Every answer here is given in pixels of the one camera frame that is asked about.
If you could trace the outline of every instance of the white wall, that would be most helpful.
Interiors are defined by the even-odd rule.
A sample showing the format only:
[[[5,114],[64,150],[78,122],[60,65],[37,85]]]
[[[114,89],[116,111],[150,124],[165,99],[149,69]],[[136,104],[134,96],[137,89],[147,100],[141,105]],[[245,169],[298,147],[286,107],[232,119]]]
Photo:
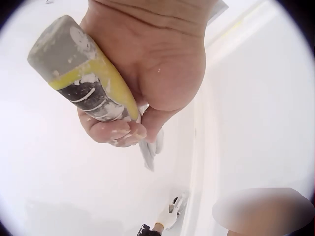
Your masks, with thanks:
[[[211,44],[206,56],[195,98],[203,116],[196,118],[196,141],[204,150],[194,156],[203,169],[192,175],[200,201],[188,206],[185,222],[193,224],[185,235],[226,236],[211,214],[221,196],[255,187],[314,194],[314,58],[271,1]]]
[[[28,65],[45,27],[63,14],[80,22],[86,9],[85,0],[32,2],[1,33],[0,215],[15,235],[134,236],[189,187],[193,104],[165,125],[164,150],[151,173],[138,146],[89,138],[75,107]]]
[[[205,80],[194,103],[166,124],[154,174],[143,168],[138,147],[93,142],[73,105],[27,64],[41,31],[63,14],[79,22],[87,1],[37,1],[21,9],[0,37],[0,214],[10,229],[98,236],[118,228],[115,235],[133,236],[167,199],[190,189],[181,235],[225,236],[211,216],[221,195],[282,186],[309,197],[313,58],[270,2],[210,45],[257,1],[239,3],[235,11],[228,4],[230,17],[222,14],[206,30]],[[166,235],[180,231],[179,224]]]

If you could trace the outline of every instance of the hand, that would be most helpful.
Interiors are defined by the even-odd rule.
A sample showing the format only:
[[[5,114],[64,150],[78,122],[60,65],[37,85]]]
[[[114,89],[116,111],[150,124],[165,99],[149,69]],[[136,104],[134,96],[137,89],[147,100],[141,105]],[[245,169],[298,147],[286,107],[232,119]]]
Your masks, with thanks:
[[[161,2],[152,3],[161,5],[159,12],[154,13],[148,10],[149,6],[89,1],[81,27],[115,65],[137,104],[150,104],[141,124],[102,123],[78,110],[82,126],[97,142],[120,147],[136,144],[143,138],[154,142],[163,124],[188,105],[201,85],[205,70],[206,11],[209,11],[206,6],[210,6],[203,3],[199,11],[186,6],[186,12],[177,16],[178,5],[167,5],[180,1]]]
[[[178,209],[174,208],[174,204],[170,204],[160,213],[156,223],[161,224],[164,229],[172,227],[177,220],[177,211]]]

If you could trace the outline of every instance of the white caulk residue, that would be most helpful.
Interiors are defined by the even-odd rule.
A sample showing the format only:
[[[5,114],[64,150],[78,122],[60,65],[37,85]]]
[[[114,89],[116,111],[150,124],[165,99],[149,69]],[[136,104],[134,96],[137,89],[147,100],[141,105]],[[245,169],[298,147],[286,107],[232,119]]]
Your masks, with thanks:
[[[123,118],[123,120],[126,121],[126,122],[130,122],[131,118],[129,116],[126,116],[125,118]]]
[[[108,79],[107,86],[106,86],[105,90],[107,93],[111,92],[111,80],[110,79]]]
[[[95,59],[96,48],[94,43],[89,40],[88,36],[81,29],[72,26],[70,28],[70,35],[80,53],[86,55],[88,59]]]
[[[94,82],[98,82],[99,79],[96,77],[96,75],[94,73],[88,74],[88,75],[84,75],[81,77],[81,84],[83,83],[94,83]]]
[[[117,141],[116,139],[113,139],[113,140],[112,140],[112,145],[113,145],[113,146],[116,146],[117,144],[118,144],[118,141]]]
[[[54,70],[54,71],[53,71],[53,75],[56,76],[56,77],[58,77],[58,76],[59,76],[59,72],[58,72],[57,70]]]
[[[89,63],[85,63],[79,66],[79,74],[81,76],[85,75],[85,72],[91,68]]]
[[[107,99],[106,98],[103,98],[104,100],[99,104],[97,105],[96,107],[92,108],[92,109],[89,109],[89,110],[83,110],[85,112],[88,112],[88,111],[93,111],[93,110],[96,110],[96,109],[99,109],[101,106],[104,105],[105,102],[107,102]]]
[[[87,99],[89,96],[91,96],[91,95],[94,93],[94,91],[95,91],[95,88],[92,88],[92,89],[87,93],[87,95],[85,95],[84,97],[82,97],[82,98],[80,98],[80,99],[78,99],[78,100],[75,100],[75,101],[71,101],[71,100],[69,100],[69,101],[70,101],[70,102],[73,102],[73,103],[79,103],[79,102],[84,101],[85,99]]]
[[[119,119],[121,118],[122,113],[125,109],[123,106],[116,105],[113,102],[109,102],[108,104],[104,106],[104,108],[106,109],[107,113],[103,116],[95,117],[96,119],[102,119],[102,118],[106,118],[106,120]]]

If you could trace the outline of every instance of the blurred object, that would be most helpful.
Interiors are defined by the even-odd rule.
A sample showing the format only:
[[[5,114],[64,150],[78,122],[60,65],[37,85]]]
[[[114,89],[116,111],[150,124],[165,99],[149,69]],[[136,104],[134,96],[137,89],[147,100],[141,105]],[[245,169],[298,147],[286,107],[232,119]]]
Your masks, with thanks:
[[[252,188],[219,199],[212,214],[221,226],[233,232],[280,236],[306,226],[315,209],[292,188]]]
[[[314,195],[312,197],[312,204],[314,206]],[[314,218],[312,219],[311,222],[309,222],[309,224],[299,230],[296,230],[295,232],[291,233],[289,236],[313,236],[315,235],[315,228],[314,228],[315,224],[314,224]]]
[[[218,0],[210,12],[208,25],[228,8],[229,6],[223,0]]]

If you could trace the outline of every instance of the gloved hand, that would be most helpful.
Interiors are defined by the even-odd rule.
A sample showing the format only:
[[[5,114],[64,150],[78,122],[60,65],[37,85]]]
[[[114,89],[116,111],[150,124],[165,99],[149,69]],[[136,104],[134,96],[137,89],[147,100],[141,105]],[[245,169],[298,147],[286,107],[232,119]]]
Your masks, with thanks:
[[[164,229],[172,227],[177,220],[177,212],[178,209],[174,207],[174,204],[168,205],[160,213],[156,223],[161,224],[164,227]]]

